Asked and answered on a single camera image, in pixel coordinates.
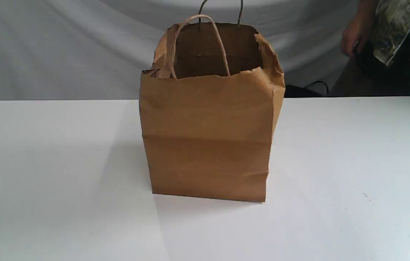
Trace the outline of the person's right hand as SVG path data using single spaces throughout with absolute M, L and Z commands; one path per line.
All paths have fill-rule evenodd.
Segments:
M 343 31 L 340 42 L 342 53 L 350 58 L 360 53 L 369 39 L 373 25 L 373 16 L 355 15 Z

